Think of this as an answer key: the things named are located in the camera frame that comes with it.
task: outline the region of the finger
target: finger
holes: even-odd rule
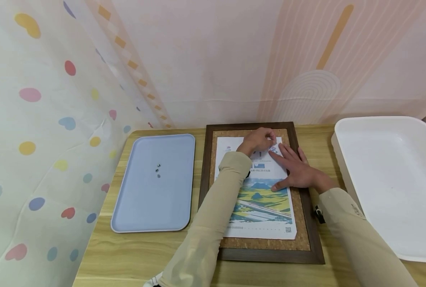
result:
[[[277,143],[277,135],[275,134],[273,129],[270,129],[270,133],[267,136],[271,138],[271,140],[273,141],[273,144]]]
[[[299,152],[300,159],[302,160],[302,162],[305,163],[306,165],[309,165],[307,157],[304,154],[304,151],[301,148],[298,148],[297,151]]]
[[[276,184],[271,187],[271,191],[279,191],[280,189],[290,187],[291,186],[291,179],[289,177],[283,179],[282,181],[277,182]]]
[[[273,145],[274,145],[273,140],[267,139],[267,148],[270,148]]]
[[[286,169],[289,169],[289,167],[291,166],[291,164],[289,163],[289,160],[285,159],[282,156],[277,155],[275,152],[269,151],[269,154],[271,158],[273,158],[280,166]]]
[[[269,137],[272,140],[272,145],[276,144],[277,142],[277,136],[275,135],[275,132],[273,131],[273,129],[269,129],[269,128],[262,128],[265,132],[265,136]]]
[[[278,147],[280,148],[281,154],[283,155],[284,158],[289,160],[293,159],[291,154],[289,154],[289,152],[286,150],[286,147],[282,143],[278,144]]]
[[[294,160],[297,160],[298,162],[300,162],[300,158],[298,157],[297,153],[295,153],[295,151],[293,151],[293,149],[289,145],[285,145],[285,148],[288,151],[288,153],[291,154],[291,157]]]

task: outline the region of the white plastic bin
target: white plastic bin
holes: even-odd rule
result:
[[[426,262],[426,123],[345,118],[332,144],[348,193],[404,260]]]

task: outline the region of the hand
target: hand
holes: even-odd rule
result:
[[[237,151],[250,157],[255,151],[268,150],[276,142],[277,137],[272,129],[258,128],[244,137],[243,143],[237,148]]]
[[[321,170],[309,166],[307,157],[301,148],[298,148],[297,154],[289,145],[279,144],[283,157],[269,151],[270,156],[289,171],[287,178],[277,182],[271,190],[277,191],[285,187],[314,187],[319,194],[324,193],[331,188],[337,187],[336,183]]]

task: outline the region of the beige arm sleeve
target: beige arm sleeve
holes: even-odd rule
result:
[[[345,248],[361,286],[417,286],[348,193],[332,188],[320,195],[319,206],[329,230]]]
[[[219,165],[221,172],[206,194],[188,235],[162,273],[160,286],[210,286],[219,244],[250,167],[251,160],[245,154],[226,153]]]

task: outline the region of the cork board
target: cork board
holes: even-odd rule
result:
[[[243,137],[251,130],[261,126],[274,129],[277,137],[282,137],[283,143],[289,144],[297,152],[297,136],[292,122],[208,125],[200,184],[200,199],[198,202],[199,208],[204,196],[214,182],[218,137]],[[310,194],[307,189],[291,188],[291,198],[297,226],[297,235],[294,240],[224,238],[220,245],[219,258],[240,261],[324,264],[321,242],[312,212]]]
[[[213,131],[212,154],[210,164],[210,186],[214,182],[214,172],[216,164],[216,143],[218,137],[222,136],[246,136],[250,130],[215,130]],[[289,145],[288,132],[286,129],[275,129],[277,137],[281,137],[283,143]],[[305,227],[305,217],[300,201],[298,189],[291,188],[291,198],[293,201],[294,219],[297,228],[294,240],[282,239],[256,239],[256,238],[224,238],[221,242],[222,248],[247,248],[259,250],[310,250],[307,229]]]

